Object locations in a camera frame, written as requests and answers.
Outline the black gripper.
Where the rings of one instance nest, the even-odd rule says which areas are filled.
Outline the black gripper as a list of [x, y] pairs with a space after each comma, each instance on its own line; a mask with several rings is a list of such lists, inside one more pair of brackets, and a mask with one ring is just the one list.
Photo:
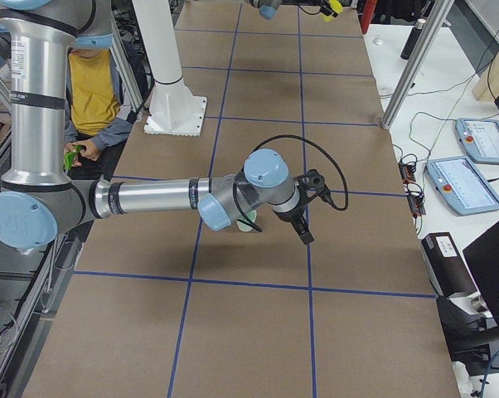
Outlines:
[[306, 182], [296, 182], [293, 195], [280, 205], [274, 205], [275, 215], [284, 222], [295, 226], [299, 238], [305, 245], [314, 242], [304, 214], [312, 198], [308, 195], [311, 186]]

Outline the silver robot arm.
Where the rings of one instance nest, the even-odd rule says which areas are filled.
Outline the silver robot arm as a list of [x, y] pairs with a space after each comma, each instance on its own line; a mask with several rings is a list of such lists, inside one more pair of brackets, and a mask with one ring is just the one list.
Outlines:
[[281, 0], [245, 0], [245, 2], [256, 8], [259, 15], [266, 20], [273, 19], [282, 4]]
[[134, 184], [73, 181], [65, 174], [67, 51], [84, 38], [109, 46], [111, 16], [107, 1], [1, 2], [0, 19], [12, 37], [12, 166], [2, 176], [0, 241], [29, 250], [94, 219], [187, 209], [219, 231], [269, 205], [311, 243], [303, 180], [265, 147], [237, 174], [220, 178]]

